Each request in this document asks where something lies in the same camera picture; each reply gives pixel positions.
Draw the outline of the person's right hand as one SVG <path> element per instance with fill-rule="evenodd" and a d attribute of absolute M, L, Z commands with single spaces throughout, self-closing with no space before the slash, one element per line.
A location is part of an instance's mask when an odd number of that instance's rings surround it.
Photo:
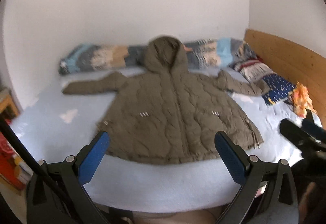
<path fill-rule="evenodd" d="M 299 210 L 299 224 L 304 223 L 304 219 L 306 218 L 308 214 L 308 206 L 311 203 L 312 200 L 312 194 L 314 190 L 316 189 L 316 183 L 310 182 L 307 185 L 307 188 L 305 192 L 302 194 L 300 202 L 298 204 L 298 210 Z"/>

